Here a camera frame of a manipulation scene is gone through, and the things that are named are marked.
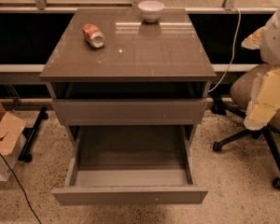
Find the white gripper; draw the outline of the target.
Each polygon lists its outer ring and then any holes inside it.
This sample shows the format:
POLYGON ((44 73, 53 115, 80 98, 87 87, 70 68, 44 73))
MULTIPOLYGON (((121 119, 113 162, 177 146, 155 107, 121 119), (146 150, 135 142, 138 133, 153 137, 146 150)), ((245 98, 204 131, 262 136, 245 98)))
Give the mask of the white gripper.
MULTIPOLYGON (((244 39, 245 49, 260 49, 265 63, 280 65, 280 8, 266 22, 244 39)), ((265 74, 257 73, 251 90, 244 125, 257 131, 265 127, 280 109, 280 68, 265 74)))

